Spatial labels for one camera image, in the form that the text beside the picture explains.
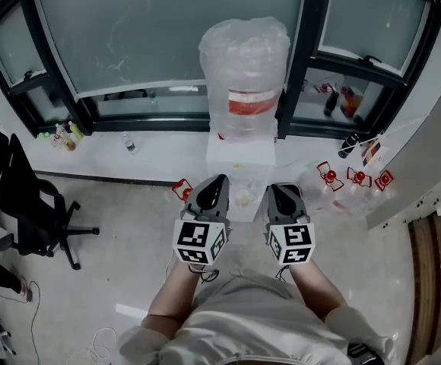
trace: red and white label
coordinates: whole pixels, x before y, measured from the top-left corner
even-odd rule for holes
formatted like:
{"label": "red and white label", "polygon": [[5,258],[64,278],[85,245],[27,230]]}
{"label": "red and white label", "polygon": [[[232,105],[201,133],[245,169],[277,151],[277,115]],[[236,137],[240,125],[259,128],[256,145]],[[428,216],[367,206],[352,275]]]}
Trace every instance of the red and white label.
{"label": "red and white label", "polygon": [[239,92],[229,90],[229,112],[237,115],[258,115],[278,104],[278,90]]}

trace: white shirt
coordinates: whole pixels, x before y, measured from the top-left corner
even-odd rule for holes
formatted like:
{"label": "white shirt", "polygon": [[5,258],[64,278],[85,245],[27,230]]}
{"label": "white shirt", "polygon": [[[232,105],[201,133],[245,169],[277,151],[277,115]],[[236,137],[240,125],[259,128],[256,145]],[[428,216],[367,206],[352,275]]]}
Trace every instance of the white shirt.
{"label": "white shirt", "polygon": [[139,326],[125,332],[113,363],[360,363],[347,356],[349,343],[366,344],[385,364],[395,361],[392,339],[378,336],[355,309],[335,309],[324,323],[293,285],[261,275],[242,276],[205,288],[173,340]]}

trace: white box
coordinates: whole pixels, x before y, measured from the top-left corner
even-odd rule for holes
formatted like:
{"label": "white box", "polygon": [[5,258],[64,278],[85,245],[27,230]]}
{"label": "white box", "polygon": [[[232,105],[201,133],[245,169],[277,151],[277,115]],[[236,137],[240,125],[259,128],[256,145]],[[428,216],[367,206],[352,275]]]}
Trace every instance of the white box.
{"label": "white box", "polygon": [[175,221],[173,249],[180,261],[212,265],[226,242],[224,223]]}
{"label": "white box", "polygon": [[273,138],[230,142],[210,135],[206,161],[209,177],[229,177],[227,219],[253,221],[274,169]]}
{"label": "white box", "polygon": [[270,226],[268,245],[280,265],[308,262],[315,249],[313,223]]}

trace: shirt sleeve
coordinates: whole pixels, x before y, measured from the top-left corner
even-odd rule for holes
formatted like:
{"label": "shirt sleeve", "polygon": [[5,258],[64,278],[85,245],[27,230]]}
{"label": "shirt sleeve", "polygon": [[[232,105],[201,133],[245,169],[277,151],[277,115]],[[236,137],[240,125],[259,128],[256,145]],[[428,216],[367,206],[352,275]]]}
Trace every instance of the shirt sleeve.
{"label": "shirt sleeve", "polygon": [[349,306],[334,309],[325,317],[325,324],[350,344],[366,344],[379,354],[386,364],[398,363],[393,340],[377,335],[366,318],[356,309]]}
{"label": "shirt sleeve", "polygon": [[135,326],[119,337],[113,363],[117,365],[157,365],[158,354],[169,341],[159,332]]}

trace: black bottle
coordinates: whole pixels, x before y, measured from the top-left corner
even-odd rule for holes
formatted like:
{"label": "black bottle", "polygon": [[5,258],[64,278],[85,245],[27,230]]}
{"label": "black bottle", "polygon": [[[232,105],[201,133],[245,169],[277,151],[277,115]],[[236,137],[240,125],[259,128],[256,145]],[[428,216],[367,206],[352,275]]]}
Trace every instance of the black bottle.
{"label": "black bottle", "polygon": [[339,98],[339,93],[336,92],[335,90],[332,91],[327,101],[325,102],[324,115],[330,116],[332,114],[332,111],[334,110],[335,105],[337,104],[338,98]]}
{"label": "black bottle", "polygon": [[342,144],[341,150],[338,152],[340,158],[346,158],[354,149],[354,145],[360,141],[359,135],[352,131],[347,139]]}

